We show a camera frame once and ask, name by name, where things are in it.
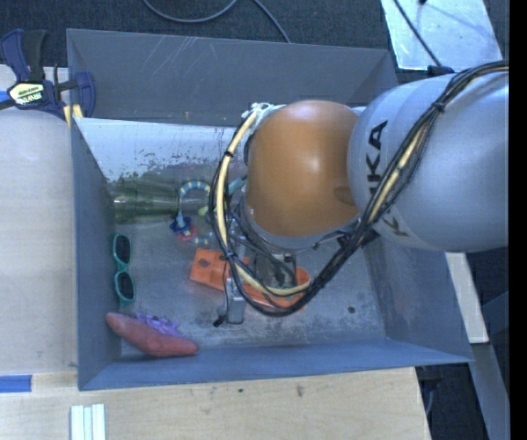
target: sunglasses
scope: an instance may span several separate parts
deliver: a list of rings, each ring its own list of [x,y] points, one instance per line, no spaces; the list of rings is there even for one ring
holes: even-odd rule
[[[118,266],[115,274],[115,292],[121,306],[135,301],[135,284],[128,273],[128,265],[133,254],[133,244],[128,236],[116,234],[113,238],[113,258]]]

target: small object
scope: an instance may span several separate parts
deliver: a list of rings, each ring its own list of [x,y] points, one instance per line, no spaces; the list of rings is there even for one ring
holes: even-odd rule
[[[167,336],[183,337],[183,334],[178,331],[179,323],[174,323],[167,318],[158,318],[151,314],[135,313],[135,317],[141,322],[153,329],[157,329],[160,333]]]
[[[115,292],[118,295],[121,306],[125,306],[135,301],[135,283],[128,272],[133,254],[133,244],[128,236],[120,233],[113,238],[113,258],[116,261],[118,270],[115,274]]]
[[[170,229],[181,241],[191,241],[198,236],[198,228],[192,225],[192,219],[189,216],[178,214],[171,222]]]
[[[247,264],[248,258],[243,258],[243,262]],[[190,272],[190,279],[192,281],[200,282],[214,289],[224,291],[225,282],[229,275],[230,271],[228,263],[223,259],[222,252],[204,249],[202,247],[196,249],[196,254],[194,255],[192,263],[192,270]],[[296,268],[296,279],[298,280],[298,285],[301,285],[310,280],[310,275],[306,270]],[[243,287],[243,290],[255,302],[268,307],[279,306],[280,308],[287,308],[302,297],[301,293],[297,293],[287,297],[268,294],[266,298],[266,295],[261,291],[254,289],[248,284]]]
[[[131,346],[152,357],[186,357],[198,351],[198,346],[185,337],[165,335],[135,318],[120,313],[105,317],[110,328]]]
[[[106,420],[103,404],[70,408],[70,440],[105,440]]]
[[[190,217],[184,216],[181,209],[186,194],[189,191],[204,191],[206,198],[210,196],[210,185],[204,181],[188,181],[178,190],[178,213],[176,214],[170,228],[177,234],[178,239],[182,241],[192,241],[194,245],[206,246],[209,243],[207,236],[198,236],[198,228],[192,225]],[[208,213],[208,205],[198,209],[199,216],[205,216]]]

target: wooden table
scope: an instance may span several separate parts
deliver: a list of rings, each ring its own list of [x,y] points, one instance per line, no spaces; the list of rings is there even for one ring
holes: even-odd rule
[[[12,72],[7,67],[0,66],[0,87],[6,88],[12,81]],[[21,125],[28,128],[29,124],[40,126],[51,122],[52,117],[49,116],[48,121],[46,116],[48,115],[30,111],[18,112],[11,108],[0,114],[0,128],[11,122],[15,128],[21,128]],[[55,119],[49,128],[67,129],[65,125],[58,126]],[[16,187],[17,184],[8,184],[9,191]],[[47,190],[45,200],[65,201],[66,193],[71,194],[71,190]],[[33,200],[39,200],[38,206],[41,206],[40,201],[43,199]],[[14,222],[12,216],[9,219],[12,225],[8,225],[7,232],[14,234],[16,230],[19,241],[26,230],[32,234],[40,234],[31,237],[31,243],[45,243],[45,239],[49,238],[46,226],[58,226],[57,223],[46,224],[45,216],[40,217],[37,226],[25,223],[19,217]],[[70,243],[72,236],[55,236],[53,239],[64,239]],[[65,249],[58,253],[59,260],[73,259],[72,254],[66,255]],[[459,261],[456,257],[453,259],[455,273],[460,272],[461,266],[464,268],[464,262],[460,257]],[[18,281],[13,288],[0,285],[0,312],[5,308],[5,300],[13,297],[13,292],[18,292],[18,295],[28,289],[28,298],[33,304],[46,305],[49,299],[57,304],[60,297],[56,295],[54,300],[53,294],[49,294],[49,288],[65,292],[65,281],[73,285],[71,274],[61,274],[56,279],[58,281],[49,281],[49,275],[45,279],[43,276],[37,278],[38,272],[38,263],[33,260],[27,275],[21,276],[28,281]],[[71,294],[75,294],[73,288],[69,290]],[[77,368],[66,363],[76,350],[75,337],[70,336],[75,332],[74,318],[71,316],[75,308],[74,301],[75,298],[67,299],[62,304],[62,312],[67,314],[66,319],[60,318],[53,324],[48,324],[49,319],[38,321],[33,316],[29,320],[31,327],[24,329],[27,318],[21,314],[23,310],[19,306],[16,307],[15,315],[8,315],[6,319],[0,317],[0,325],[8,328],[0,330],[0,337],[6,335],[7,339],[2,342],[0,339],[0,353],[7,353],[8,367],[16,362],[19,367],[30,363],[35,368],[28,372],[33,374],[32,392],[0,394],[0,438],[69,438],[70,408],[76,404],[97,403],[104,404],[107,438],[111,440],[431,438],[413,368],[293,379],[79,392],[76,387]],[[471,322],[473,321],[478,321],[477,314],[471,317]],[[67,342],[64,340],[64,343],[56,344],[58,338],[65,339],[66,334]],[[37,342],[44,344],[46,350],[37,350]],[[37,359],[42,352],[46,352],[46,361],[38,365]]]

